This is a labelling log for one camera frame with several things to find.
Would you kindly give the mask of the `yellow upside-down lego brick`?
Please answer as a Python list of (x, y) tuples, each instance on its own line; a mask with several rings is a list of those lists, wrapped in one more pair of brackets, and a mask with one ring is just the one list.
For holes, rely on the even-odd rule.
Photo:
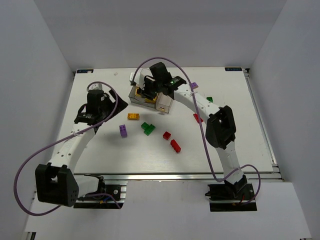
[(145, 99), (144, 100), (146, 103), (149, 103), (149, 104), (156, 104), (157, 102), (157, 98), (154, 98), (154, 99)]

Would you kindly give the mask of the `yellow 2x4 lego brick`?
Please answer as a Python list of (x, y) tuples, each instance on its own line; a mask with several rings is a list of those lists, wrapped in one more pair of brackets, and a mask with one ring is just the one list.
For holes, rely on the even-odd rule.
[(127, 119), (131, 120), (131, 121), (138, 121), (140, 119), (140, 114), (139, 113), (128, 113)]

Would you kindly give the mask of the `yellow rounded lego brick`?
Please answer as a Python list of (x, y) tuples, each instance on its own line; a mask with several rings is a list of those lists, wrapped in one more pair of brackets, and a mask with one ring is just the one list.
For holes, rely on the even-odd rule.
[(135, 96), (137, 96), (137, 97), (142, 97), (141, 96), (141, 91), (140, 91), (140, 89), (137, 87), (136, 89), (135, 89)]

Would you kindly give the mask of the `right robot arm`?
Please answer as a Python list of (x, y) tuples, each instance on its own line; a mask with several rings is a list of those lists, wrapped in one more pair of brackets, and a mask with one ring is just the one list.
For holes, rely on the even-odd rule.
[(221, 182), (237, 195), (247, 184), (235, 149), (236, 125), (233, 111), (229, 106), (220, 107), (198, 94), (188, 77), (173, 77), (162, 62), (150, 68), (137, 70), (133, 79), (138, 80), (138, 93), (142, 98), (152, 100), (157, 94), (163, 94), (175, 100), (200, 118), (206, 128), (201, 128), (204, 145), (215, 148), (223, 169)]

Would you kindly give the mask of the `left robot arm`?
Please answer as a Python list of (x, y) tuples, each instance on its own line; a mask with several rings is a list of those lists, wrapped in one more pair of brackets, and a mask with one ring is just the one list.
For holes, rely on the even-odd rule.
[(48, 161), (35, 169), (40, 202), (72, 207), (77, 200), (109, 198), (104, 178), (97, 174), (75, 175), (76, 165), (100, 126), (128, 107), (113, 89), (88, 88), (86, 103), (77, 111), (70, 138)]

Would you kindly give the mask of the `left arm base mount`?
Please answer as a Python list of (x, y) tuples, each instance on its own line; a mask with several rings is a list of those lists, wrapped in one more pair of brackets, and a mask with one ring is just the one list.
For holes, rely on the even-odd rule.
[(127, 183), (108, 180), (102, 175), (76, 175), (79, 187), (75, 209), (115, 209), (122, 208), (127, 192)]

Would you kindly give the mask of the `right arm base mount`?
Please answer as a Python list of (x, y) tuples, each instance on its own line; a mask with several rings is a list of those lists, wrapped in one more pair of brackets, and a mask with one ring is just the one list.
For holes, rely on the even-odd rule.
[(256, 212), (257, 204), (253, 185), (247, 183), (239, 193), (224, 184), (208, 184), (204, 194), (209, 201), (210, 212)]

